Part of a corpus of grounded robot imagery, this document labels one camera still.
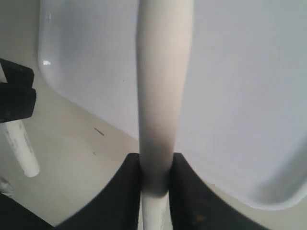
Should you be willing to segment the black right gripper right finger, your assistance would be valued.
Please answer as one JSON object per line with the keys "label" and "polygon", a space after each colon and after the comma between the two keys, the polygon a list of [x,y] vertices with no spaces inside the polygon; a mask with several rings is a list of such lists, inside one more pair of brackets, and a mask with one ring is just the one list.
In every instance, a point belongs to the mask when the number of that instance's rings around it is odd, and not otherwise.
{"label": "black right gripper right finger", "polygon": [[169,205],[174,230],[262,230],[216,195],[181,153],[174,153],[169,176]]}

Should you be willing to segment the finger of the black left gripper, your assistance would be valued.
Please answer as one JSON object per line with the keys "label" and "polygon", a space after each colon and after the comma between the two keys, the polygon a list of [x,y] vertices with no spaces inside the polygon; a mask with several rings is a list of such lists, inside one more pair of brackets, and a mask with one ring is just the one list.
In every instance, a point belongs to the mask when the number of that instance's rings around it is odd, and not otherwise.
{"label": "finger of the black left gripper", "polygon": [[0,66],[6,80],[0,84],[0,122],[30,118],[36,103],[33,70],[5,59]]}

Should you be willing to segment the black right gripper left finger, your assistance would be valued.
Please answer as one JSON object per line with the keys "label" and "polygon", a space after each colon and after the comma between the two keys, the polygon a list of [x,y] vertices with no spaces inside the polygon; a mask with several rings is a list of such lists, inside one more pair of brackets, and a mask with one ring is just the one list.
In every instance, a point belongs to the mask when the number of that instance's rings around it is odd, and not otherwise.
{"label": "black right gripper left finger", "polygon": [[126,156],[104,189],[56,230],[136,230],[142,173],[139,154]]}

